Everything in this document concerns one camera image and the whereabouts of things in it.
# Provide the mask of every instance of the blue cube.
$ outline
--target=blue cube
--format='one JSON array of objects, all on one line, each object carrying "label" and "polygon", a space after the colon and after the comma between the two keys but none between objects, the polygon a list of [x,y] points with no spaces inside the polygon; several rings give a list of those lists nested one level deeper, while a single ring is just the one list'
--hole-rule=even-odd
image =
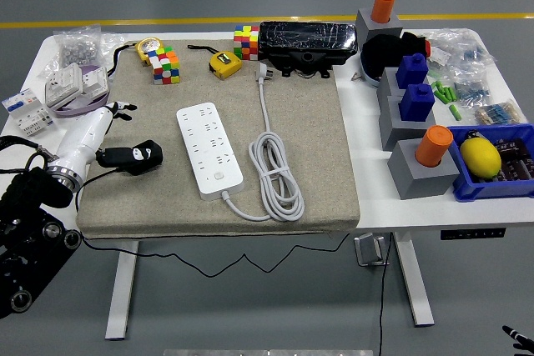
[{"label": "blue cube", "polygon": [[410,84],[399,103],[402,121],[424,122],[434,106],[434,93],[426,83]]},{"label": "blue cube", "polygon": [[413,56],[403,56],[396,73],[399,88],[406,89],[410,84],[423,83],[427,73],[426,59],[421,53],[416,53]]}]

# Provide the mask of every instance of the yellow tape measure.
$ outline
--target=yellow tape measure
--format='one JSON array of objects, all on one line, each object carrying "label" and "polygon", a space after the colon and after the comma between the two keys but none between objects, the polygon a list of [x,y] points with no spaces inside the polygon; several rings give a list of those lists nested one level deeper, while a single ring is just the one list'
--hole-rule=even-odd
[{"label": "yellow tape measure", "polygon": [[205,49],[214,55],[209,60],[209,70],[219,79],[226,79],[236,73],[242,66],[243,62],[232,52],[219,52],[210,46],[187,45],[189,49]]},{"label": "yellow tape measure", "polygon": [[135,48],[137,49],[137,53],[141,58],[141,62],[143,62],[145,66],[148,66],[149,56],[147,53],[153,50],[158,50],[159,48],[162,48],[163,45],[164,43],[157,38],[145,38],[140,41]]}]

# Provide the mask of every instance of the blue plastic tray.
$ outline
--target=blue plastic tray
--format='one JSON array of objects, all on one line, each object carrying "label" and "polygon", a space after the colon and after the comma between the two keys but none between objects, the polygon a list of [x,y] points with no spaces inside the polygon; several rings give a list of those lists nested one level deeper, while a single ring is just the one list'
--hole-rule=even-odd
[{"label": "blue plastic tray", "polygon": [[454,141],[449,147],[452,158],[460,170],[460,175],[453,183],[454,196],[458,202],[472,202],[477,199],[488,198],[534,198],[534,179],[528,181],[506,181],[495,183],[473,183],[467,166],[460,154],[466,134],[473,129],[478,130],[490,142],[499,139],[521,138],[532,156],[534,156],[534,125],[482,125],[482,126],[455,126],[449,127]]}]

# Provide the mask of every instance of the orange cap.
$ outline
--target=orange cap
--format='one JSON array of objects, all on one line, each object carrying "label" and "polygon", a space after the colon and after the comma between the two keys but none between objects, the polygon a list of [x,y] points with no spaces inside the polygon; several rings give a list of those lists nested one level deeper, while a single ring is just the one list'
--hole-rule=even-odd
[{"label": "orange cap", "polygon": [[416,150],[416,160],[425,167],[437,166],[454,137],[449,128],[433,125],[425,132],[425,136]]},{"label": "orange cap", "polygon": [[395,0],[375,0],[370,19],[375,23],[387,23],[390,21],[391,11]]}]

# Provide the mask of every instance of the yellow lemon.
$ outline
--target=yellow lemon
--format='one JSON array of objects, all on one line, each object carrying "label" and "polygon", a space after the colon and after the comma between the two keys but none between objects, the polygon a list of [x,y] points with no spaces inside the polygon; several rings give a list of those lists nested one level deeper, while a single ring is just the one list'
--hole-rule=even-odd
[{"label": "yellow lemon", "polygon": [[460,146],[461,156],[471,173],[480,178],[493,178],[501,170],[501,155],[485,138],[470,138]]}]

